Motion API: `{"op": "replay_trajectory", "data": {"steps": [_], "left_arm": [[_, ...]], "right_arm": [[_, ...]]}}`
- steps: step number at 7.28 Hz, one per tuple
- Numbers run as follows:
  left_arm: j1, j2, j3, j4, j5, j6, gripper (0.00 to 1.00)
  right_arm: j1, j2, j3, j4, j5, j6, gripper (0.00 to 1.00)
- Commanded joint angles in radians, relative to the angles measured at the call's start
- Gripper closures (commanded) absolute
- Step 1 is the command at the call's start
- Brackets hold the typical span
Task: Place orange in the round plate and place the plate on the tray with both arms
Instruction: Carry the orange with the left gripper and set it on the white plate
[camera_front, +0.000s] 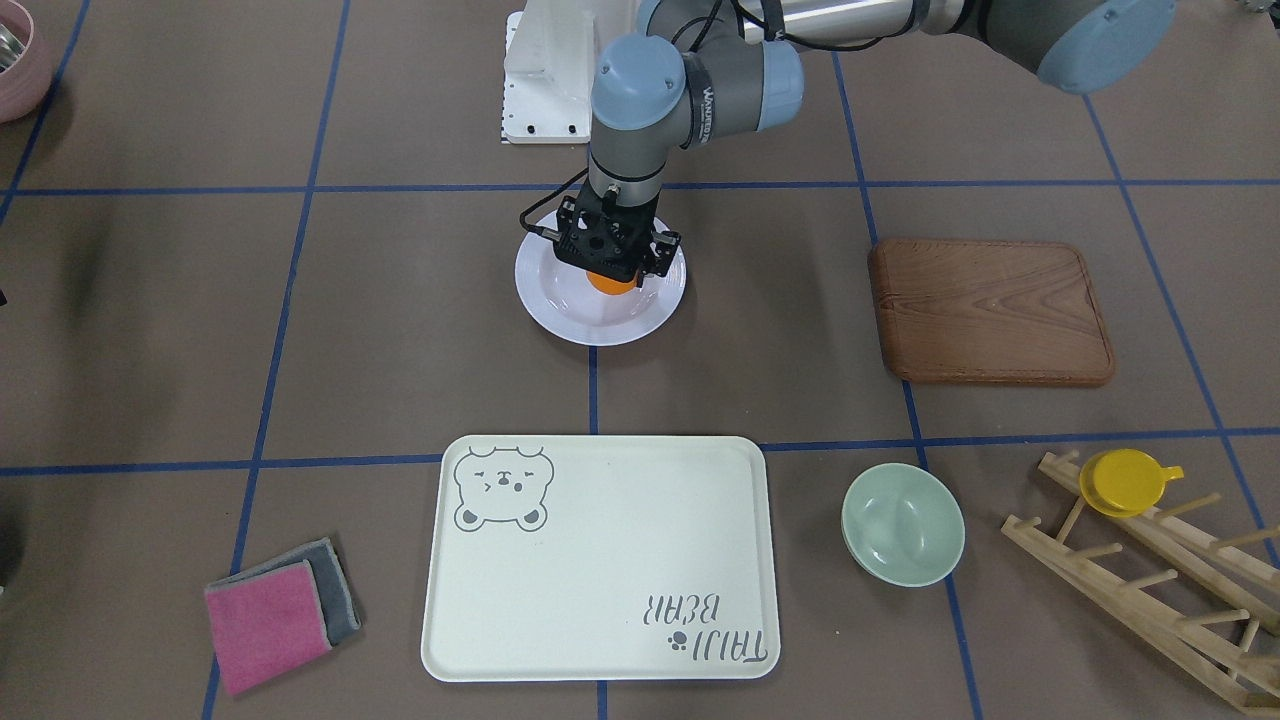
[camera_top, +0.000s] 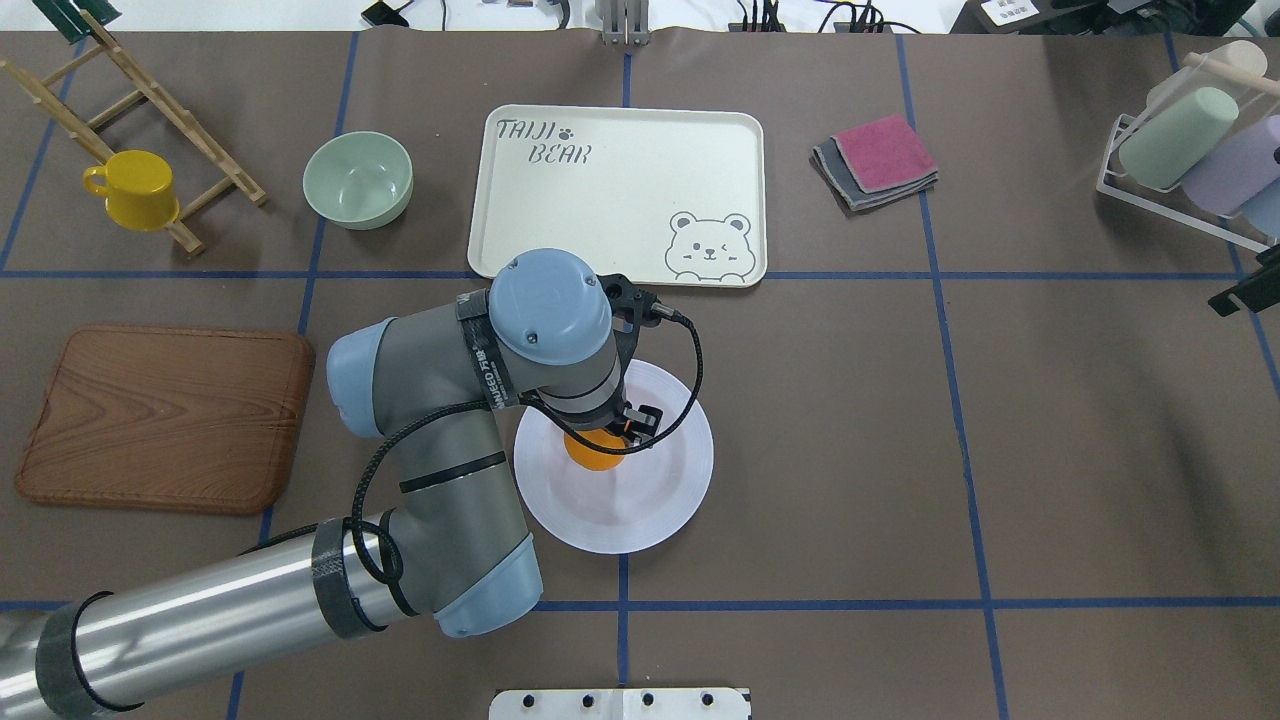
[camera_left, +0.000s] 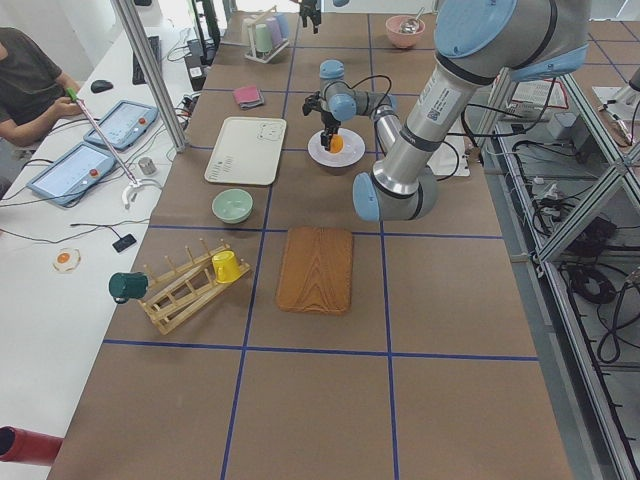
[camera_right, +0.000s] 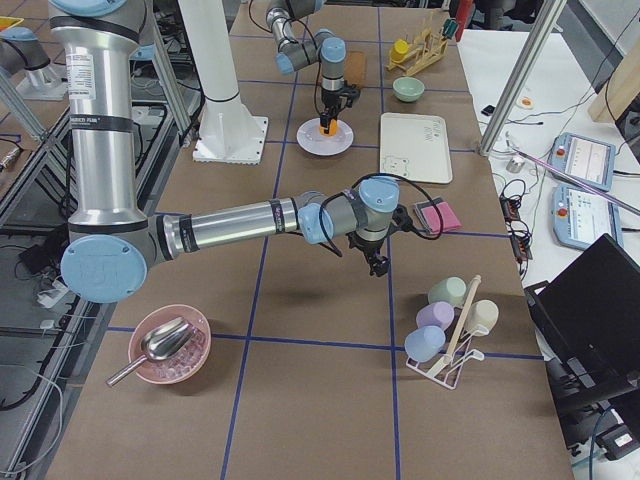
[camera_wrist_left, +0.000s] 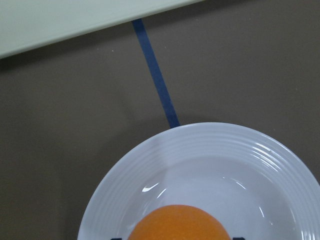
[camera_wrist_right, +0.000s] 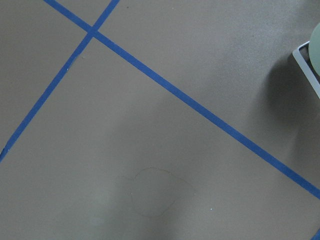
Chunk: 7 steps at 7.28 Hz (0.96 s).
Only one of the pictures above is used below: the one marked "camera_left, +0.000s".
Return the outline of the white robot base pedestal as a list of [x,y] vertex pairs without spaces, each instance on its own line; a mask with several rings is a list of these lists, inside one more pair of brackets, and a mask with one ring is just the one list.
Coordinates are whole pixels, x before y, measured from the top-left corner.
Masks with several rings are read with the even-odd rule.
[[431,156],[428,165],[437,178],[468,177],[471,172],[462,133],[448,135]]

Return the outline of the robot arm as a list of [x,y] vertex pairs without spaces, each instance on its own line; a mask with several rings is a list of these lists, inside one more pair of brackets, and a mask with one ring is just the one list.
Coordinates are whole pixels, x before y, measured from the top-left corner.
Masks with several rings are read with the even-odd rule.
[[502,69],[515,82],[555,78],[577,70],[588,50],[589,1],[447,1],[434,32],[435,69],[406,121],[387,94],[358,90],[344,81],[344,65],[329,59],[319,68],[320,88],[303,112],[317,111],[329,148],[345,121],[367,116],[389,128],[380,143],[385,156],[356,176],[352,200],[365,221],[414,220],[437,199],[428,165],[476,91]]

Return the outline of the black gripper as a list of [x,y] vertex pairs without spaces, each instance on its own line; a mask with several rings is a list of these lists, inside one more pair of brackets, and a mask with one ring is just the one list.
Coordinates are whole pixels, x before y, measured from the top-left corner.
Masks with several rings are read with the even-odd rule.
[[320,26],[320,1],[319,0],[299,0],[299,15],[301,18],[302,26],[307,27],[308,15],[312,13],[310,18],[313,25],[313,32],[319,32]]
[[321,146],[324,149],[338,149],[338,130],[341,122],[337,120],[330,112],[329,107],[325,105],[325,101],[321,99],[320,92],[316,91],[304,99],[302,105],[302,113],[309,116],[312,112],[320,114],[324,130],[320,135]]

